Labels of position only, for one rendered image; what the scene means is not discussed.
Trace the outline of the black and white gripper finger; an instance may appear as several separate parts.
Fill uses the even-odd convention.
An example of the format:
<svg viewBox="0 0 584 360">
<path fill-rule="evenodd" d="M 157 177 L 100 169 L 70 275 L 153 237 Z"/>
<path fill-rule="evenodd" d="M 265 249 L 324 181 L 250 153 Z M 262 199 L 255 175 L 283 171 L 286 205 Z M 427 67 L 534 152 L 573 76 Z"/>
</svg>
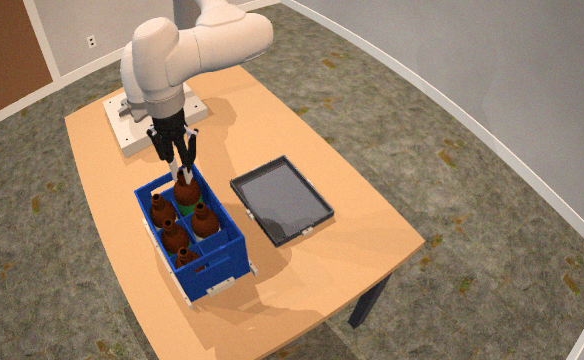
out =
<svg viewBox="0 0 584 360">
<path fill-rule="evenodd" d="M 185 140 L 184 140 L 184 136 L 178 141 L 176 132 L 172 131 L 170 136 L 173 140 L 174 146 L 176 146 L 179 157 L 181 159 L 182 162 L 182 169 L 184 172 L 184 176 L 185 176 L 185 180 L 187 184 L 190 184 L 191 180 L 192 180 L 192 171 L 191 171 L 191 165 L 193 165 L 195 158 L 196 158 L 196 136 L 199 132 L 198 129 L 190 129 L 188 127 L 186 127 L 184 125 L 184 127 L 186 128 L 186 134 L 187 134 L 187 140 L 188 140 L 188 150 L 185 144 Z"/>
<path fill-rule="evenodd" d="M 173 142 L 167 141 L 166 132 L 161 132 L 161 136 L 155 131 L 154 125 L 151 124 L 146 132 L 146 134 L 151 138 L 152 143 L 156 149 L 156 152 L 161 161 L 166 160 L 173 177 L 173 181 L 177 182 L 177 172 L 178 165 L 176 157 L 174 156 Z M 161 139 L 162 137 L 162 139 Z M 165 149 L 165 150 L 164 150 Z M 163 153 L 162 153 L 163 152 Z"/>
</svg>

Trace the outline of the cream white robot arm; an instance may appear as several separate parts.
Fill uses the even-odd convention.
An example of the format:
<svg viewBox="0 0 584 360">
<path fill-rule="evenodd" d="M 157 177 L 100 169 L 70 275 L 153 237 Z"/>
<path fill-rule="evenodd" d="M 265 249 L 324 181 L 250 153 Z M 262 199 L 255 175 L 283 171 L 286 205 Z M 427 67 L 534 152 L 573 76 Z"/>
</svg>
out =
<svg viewBox="0 0 584 360">
<path fill-rule="evenodd" d="M 127 98 L 119 117 L 131 114 L 135 123 L 171 117 L 185 104 L 183 82 L 251 61 L 273 43 L 265 16 L 226 0 L 173 0 L 173 11 L 174 23 L 151 19 L 126 45 L 120 72 Z"/>
</svg>

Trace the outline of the blue plastic crate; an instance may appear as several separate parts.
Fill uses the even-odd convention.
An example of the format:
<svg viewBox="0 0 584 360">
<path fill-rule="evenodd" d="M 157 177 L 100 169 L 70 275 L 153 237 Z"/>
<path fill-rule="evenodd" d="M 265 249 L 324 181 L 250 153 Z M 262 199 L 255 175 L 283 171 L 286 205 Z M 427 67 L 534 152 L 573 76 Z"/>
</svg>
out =
<svg viewBox="0 0 584 360">
<path fill-rule="evenodd" d="M 176 213 L 178 220 L 175 221 L 175 224 L 182 226 L 184 229 L 186 226 L 186 229 L 188 229 L 186 232 L 192 245 L 188 247 L 188 249 L 197 253 L 199 256 L 202 255 L 202 257 L 176 269 L 175 260 L 178 256 L 177 253 L 168 257 L 161 241 L 161 233 L 163 228 L 156 231 L 155 226 L 150 218 L 149 211 L 152 205 L 151 191 L 172 181 L 172 176 L 162 180 L 153 188 L 151 188 L 139 203 L 158 245 L 163 251 L 166 260 L 168 261 L 174 274 L 177 276 L 179 283 L 181 283 L 183 290 L 191 302 L 207 295 L 207 289 L 229 279 L 230 277 L 233 277 L 236 280 L 250 272 L 245 236 L 242 234 L 225 208 L 222 206 L 201 173 L 192 172 L 192 175 L 192 178 L 194 178 L 199 184 L 203 202 L 207 205 L 208 209 L 211 209 L 217 215 L 221 231 L 197 242 L 190 222 L 193 213 L 182 218 L 174 198 L 174 186 L 159 194 L 162 195 L 163 199 L 170 201 L 172 205 L 175 203 L 173 207 L 175 212 L 178 212 L 178 214 Z M 195 274 L 194 270 L 203 265 L 205 265 L 206 268 Z"/>
</svg>

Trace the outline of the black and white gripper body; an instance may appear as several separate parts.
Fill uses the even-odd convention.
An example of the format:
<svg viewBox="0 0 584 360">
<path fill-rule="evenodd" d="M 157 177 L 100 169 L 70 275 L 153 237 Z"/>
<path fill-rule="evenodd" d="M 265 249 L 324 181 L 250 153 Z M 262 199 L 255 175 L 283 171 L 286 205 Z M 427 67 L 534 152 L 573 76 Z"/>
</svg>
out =
<svg viewBox="0 0 584 360">
<path fill-rule="evenodd" d="M 184 108 L 182 108 L 178 113 L 175 115 L 163 118 L 163 119 L 156 119 L 152 117 L 153 125 L 155 131 L 161 136 L 162 131 L 166 131 L 167 134 L 167 141 L 173 141 L 170 137 L 170 133 L 172 131 L 176 132 L 178 141 L 183 137 L 186 133 L 186 127 L 188 127 L 187 123 L 185 122 L 185 114 Z M 159 129 L 159 130 L 158 130 Z M 172 130 L 170 130 L 172 129 Z"/>
</svg>

